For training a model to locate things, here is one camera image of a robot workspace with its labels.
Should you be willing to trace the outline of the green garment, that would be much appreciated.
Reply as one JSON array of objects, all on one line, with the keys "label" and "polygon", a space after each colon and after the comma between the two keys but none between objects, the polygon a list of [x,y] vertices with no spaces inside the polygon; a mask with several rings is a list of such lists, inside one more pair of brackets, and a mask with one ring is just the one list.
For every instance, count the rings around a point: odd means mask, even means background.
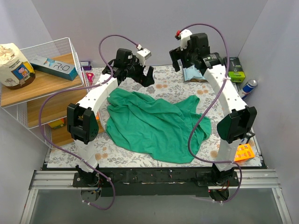
[{"label": "green garment", "polygon": [[115,145],[169,163],[190,163],[201,143],[212,133],[211,120],[204,117],[188,143],[190,133],[201,117],[196,112],[200,99],[191,95],[172,104],[139,92],[115,89],[108,97],[106,132]]}]

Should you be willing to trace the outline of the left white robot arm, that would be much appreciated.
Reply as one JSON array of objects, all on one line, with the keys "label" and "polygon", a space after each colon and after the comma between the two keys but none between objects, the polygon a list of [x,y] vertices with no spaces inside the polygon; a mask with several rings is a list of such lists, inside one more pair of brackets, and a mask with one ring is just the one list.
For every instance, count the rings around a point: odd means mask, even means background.
[{"label": "left white robot arm", "polygon": [[99,132],[96,115],[108,95],[126,78],[144,87],[154,84],[153,67],[148,68],[147,74],[143,73],[146,59],[150,56],[148,49],[140,49],[136,54],[128,49],[118,49],[116,58],[102,71],[96,87],[76,104],[70,103],[67,107],[67,131],[74,139],[80,157],[76,170],[80,179],[90,187],[96,186],[100,180],[99,174],[94,171],[98,162],[92,147],[92,141]]}]

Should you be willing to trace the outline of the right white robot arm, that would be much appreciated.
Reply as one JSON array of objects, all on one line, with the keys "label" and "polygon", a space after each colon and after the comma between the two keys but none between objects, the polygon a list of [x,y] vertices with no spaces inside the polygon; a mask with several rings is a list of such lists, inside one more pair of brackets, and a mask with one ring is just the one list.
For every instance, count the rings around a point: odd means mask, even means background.
[{"label": "right white robot arm", "polygon": [[241,140],[251,130],[257,111],[239,96],[228,78],[224,59],[218,53],[210,52],[207,34],[193,34],[185,29],[178,31],[175,37],[180,40],[180,46],[170,51],[175,71],[180,70],[178,62],[183,68],[194,66],[198,69],[217,94],[216,98],[223,108],[224,118],[217,124],[221,138],[217,160],[212,163],[211,171],[197,177],[200,183],[220,186],[235,178],[235,155]]}]

